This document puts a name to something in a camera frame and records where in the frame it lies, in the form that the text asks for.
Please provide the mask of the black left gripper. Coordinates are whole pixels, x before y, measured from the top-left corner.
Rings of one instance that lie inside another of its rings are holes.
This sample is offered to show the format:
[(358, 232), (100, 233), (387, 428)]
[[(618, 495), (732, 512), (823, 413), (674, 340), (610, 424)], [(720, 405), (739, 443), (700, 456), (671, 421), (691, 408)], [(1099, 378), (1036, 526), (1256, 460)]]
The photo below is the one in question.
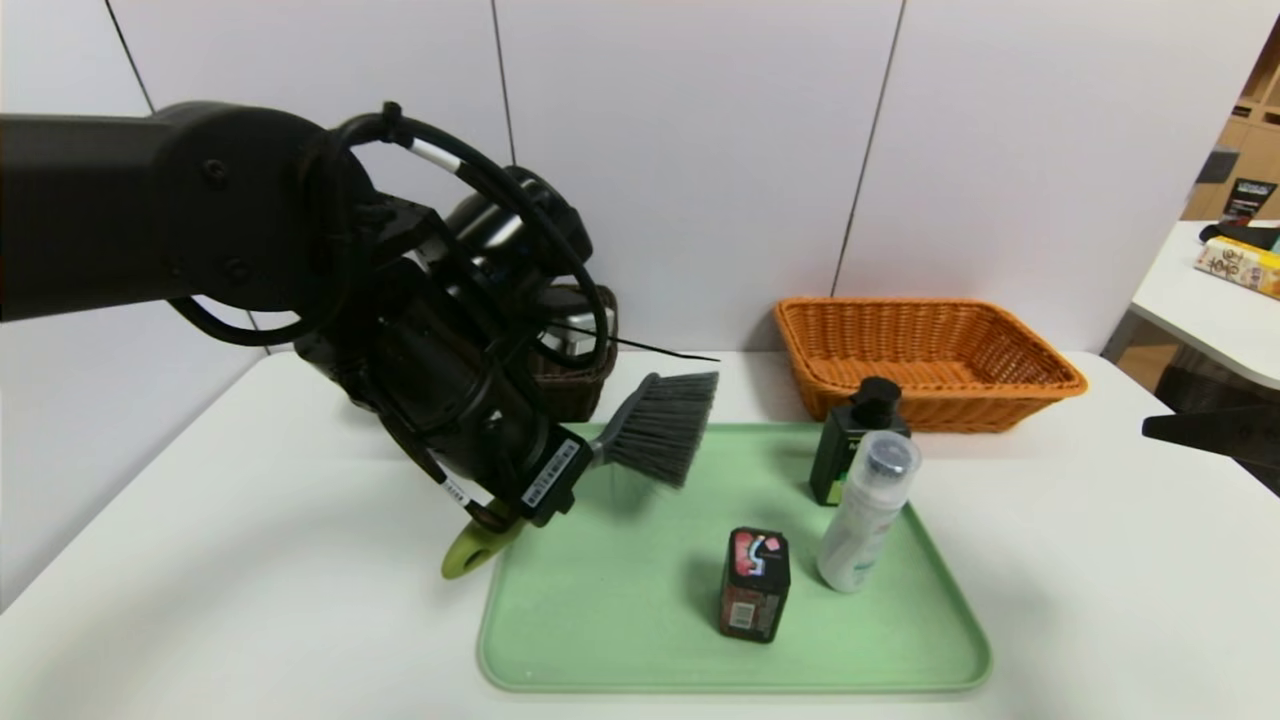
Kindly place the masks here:
[(526, 368), (425, 374), (425, 468), (475, 521), (543, 528), (575, 502), (594, 459)]

